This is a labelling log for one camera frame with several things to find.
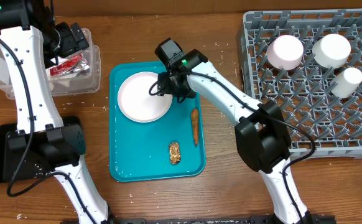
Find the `red snack wrapper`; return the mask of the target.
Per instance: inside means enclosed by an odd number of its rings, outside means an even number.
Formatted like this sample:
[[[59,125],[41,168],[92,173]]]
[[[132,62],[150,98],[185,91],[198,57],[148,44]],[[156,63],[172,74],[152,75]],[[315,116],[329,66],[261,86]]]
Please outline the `red snack wrapper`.
[[[70,75],[88,70],[90,65],[83,54],[76,54],[70,59],[66,59],[63,63],[49,69],[51,77]]]

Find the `white bowl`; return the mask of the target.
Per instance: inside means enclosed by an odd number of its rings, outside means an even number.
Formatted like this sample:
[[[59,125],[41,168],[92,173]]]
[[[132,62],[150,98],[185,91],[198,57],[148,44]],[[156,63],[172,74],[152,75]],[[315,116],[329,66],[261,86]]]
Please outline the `white bowl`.
[[[339,34],[328,34],[318,40],[312,47],[316,63],[324,68],[342,67],[350,56],[350,52],[350,42]]]

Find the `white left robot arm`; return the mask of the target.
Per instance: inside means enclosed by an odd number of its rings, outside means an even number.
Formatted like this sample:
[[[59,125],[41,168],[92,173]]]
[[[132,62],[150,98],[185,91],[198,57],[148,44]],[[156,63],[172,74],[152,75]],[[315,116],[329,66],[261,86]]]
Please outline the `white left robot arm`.
[[[80,223],[114,223],[86,167],[86,144],[79,124],[65,125],[53,101],[47,69],[60,58],[89,46],[77,23],[56,23],[43,1],[0,1],[0,49],[9,69],[17,107],[17,128],[5,138],[8,151],[21,150],[9,185],[21,176],[29,156],[56,178]]]

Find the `white cup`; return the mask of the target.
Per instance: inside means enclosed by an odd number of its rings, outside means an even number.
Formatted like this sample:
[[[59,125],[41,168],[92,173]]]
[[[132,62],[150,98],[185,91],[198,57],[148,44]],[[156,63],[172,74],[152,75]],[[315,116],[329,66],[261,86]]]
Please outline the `white cup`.
[[[350,67],[339,73],[331,84],[336,83],[331,92],[339,98],[350,97],[362,82],[362,72],[357,68]]]

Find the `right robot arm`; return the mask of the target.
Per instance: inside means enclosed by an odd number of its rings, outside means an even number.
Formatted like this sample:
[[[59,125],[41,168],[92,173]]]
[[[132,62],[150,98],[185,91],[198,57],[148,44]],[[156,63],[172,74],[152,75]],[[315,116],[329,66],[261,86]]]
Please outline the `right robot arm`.
[[[155,54],[166,68],[153,84],[156,95],[172,95],[183,103],[200,94],[231,121],[240,158],[260,173],[271,196],[274,222],[314,223],[290,169],[298,160],[290,158],[289,130],[301,129],[284,121],[277,103],[263,103],[236,88],[197,49],[186,53],[178,43],[166,39]]]

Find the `white napkin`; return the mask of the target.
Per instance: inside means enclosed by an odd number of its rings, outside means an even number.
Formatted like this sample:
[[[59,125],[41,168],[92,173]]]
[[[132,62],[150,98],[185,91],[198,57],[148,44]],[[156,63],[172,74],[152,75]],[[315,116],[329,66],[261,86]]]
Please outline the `white napkin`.
[[[50,82],[51,87],[53,87],[55,84],[61,84],[68,88],[70,86],[70,81],[78,75],[77,72],[76,73],[71,72],[71,73],[66,73],[64,75],[51,76],[49,69],[46,69],[46,72],[47,72],[47,79]]]

